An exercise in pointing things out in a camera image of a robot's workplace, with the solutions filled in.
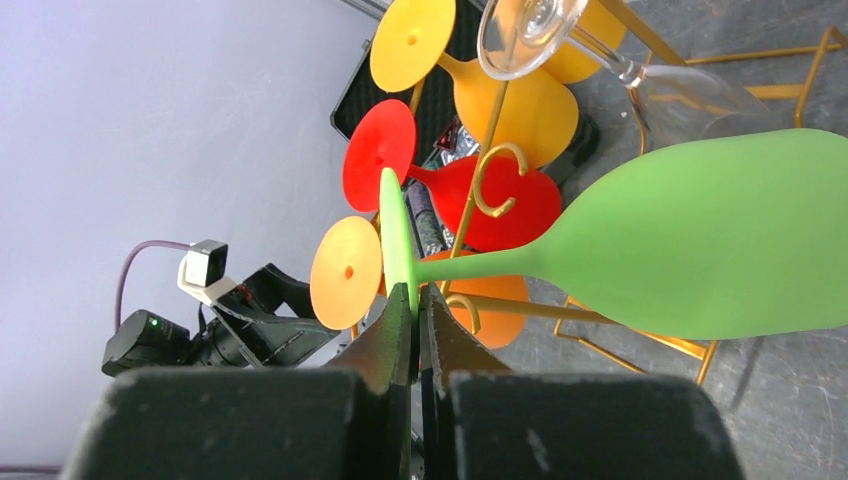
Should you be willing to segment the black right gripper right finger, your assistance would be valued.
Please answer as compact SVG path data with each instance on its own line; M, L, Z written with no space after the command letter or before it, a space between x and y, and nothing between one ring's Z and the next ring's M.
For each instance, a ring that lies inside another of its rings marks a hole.
M740 479L720 413L669 375L521 373L420 290L430 479Z

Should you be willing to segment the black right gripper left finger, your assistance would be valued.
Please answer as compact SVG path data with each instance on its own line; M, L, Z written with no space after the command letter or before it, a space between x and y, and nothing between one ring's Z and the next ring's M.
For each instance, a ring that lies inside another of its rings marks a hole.
M147 368L103 395L64 479L407 479L412 309L314 368Z

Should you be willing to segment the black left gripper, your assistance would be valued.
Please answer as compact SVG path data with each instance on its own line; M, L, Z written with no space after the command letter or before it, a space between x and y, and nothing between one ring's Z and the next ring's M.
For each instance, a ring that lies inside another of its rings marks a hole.
M115 377L141 367L294 367L339 336L322 325L310 285L268 263L247 291L218 299L218 317L190 331L145 309L129 315L107 341L101 371Z

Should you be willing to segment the orange plastic wine glass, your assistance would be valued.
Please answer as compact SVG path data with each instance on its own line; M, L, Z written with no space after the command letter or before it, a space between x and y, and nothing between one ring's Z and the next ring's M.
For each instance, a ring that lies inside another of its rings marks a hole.
M378 293L388 297L376 228L359 216L336 222L318 247L309 283L313 310L323 326L345 330L362 320ZM520 276L455 280L451 292L529 301ZM481 328L476 338L490 349L516 340L527 321L525 315L477 308Z

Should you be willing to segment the clear wine glass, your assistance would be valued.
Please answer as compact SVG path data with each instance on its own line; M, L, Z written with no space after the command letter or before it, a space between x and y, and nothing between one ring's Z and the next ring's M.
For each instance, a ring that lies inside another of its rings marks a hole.
M579 25L585 1L489 1L478 32L482 69L514 80L570 44L611 72L656 148L778 130L779 117L749 90L690 66L649 65L618 54Z

